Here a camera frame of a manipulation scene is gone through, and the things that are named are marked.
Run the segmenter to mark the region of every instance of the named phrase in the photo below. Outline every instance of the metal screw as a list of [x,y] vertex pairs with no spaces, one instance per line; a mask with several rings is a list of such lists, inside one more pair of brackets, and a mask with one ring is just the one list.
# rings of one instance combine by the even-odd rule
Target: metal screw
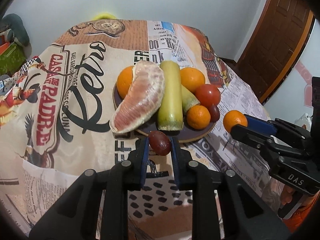
[[94,174],[94,170],[92,169],[88,169],[84,172],[84,174],[87,176],[87,177],[90,177]]
[[129,167],[131,165],[131,161],[124,160],[123,162],[121,162],[121,165],[124,166],[124,167]]
[[199,163],[196,162],[196,161],[189,161],[188,164],[189,164],[190,167],[196,167],[196,166],[198,166]]
[[229,177],[233,177],[233,176],[236,175],[236,173],[233,170],[227,170],[226,171],[226,175],[229,176]]

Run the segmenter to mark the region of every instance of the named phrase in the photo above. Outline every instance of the peeled grapefruit segment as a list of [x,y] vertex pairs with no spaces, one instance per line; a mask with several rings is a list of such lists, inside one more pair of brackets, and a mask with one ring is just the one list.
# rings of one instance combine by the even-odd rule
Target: peeled grapefruit segment
[[139,61],[132,72],[128,94],[110,120],[114,133],[126,133],[145,123],[159,109],[164,96],[164,72],[157,64]]

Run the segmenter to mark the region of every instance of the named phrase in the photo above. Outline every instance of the door panel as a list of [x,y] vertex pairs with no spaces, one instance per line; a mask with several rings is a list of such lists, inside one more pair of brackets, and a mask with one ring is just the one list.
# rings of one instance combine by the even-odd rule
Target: door panel
[[238,64],[240,77],[258,98],[291,59],[308,15],[309,8],[303,0],[270,0],[260,28]]

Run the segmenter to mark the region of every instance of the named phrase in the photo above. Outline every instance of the stuffed toy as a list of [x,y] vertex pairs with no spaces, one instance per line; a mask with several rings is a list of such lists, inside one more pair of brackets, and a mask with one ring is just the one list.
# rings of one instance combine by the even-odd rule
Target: stuffed toy
[[18,45],[25,47],[30,41],[21,18],[14,13],[6,15],[0,20],[1,36],[3,36],[4,42],[15,41]]

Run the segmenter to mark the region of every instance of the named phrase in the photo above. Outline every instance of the fruit plate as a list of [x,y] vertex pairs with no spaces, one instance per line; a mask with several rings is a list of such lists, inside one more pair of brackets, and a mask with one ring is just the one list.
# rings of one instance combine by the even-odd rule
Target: fruit plate
[[[112,99],[115,109],[122,102],[122,98],[120,97],[116,85],[113,88]],[[156,127],[157,114],[154,114],[147,122],[143,125],[139,126],[136,131],[140,134],[148,136],[150,132],[157,131]],[[188,143],[192,141],[196,141],[206,136],[214,127],[215,122],[210,122],[209,125],[202,130],[195,130],[190,127],[187,123],[186,118],[183,119],[183,129],[181,131],[162,131],[167,136],[177,136],[178,141],[180,143]]]

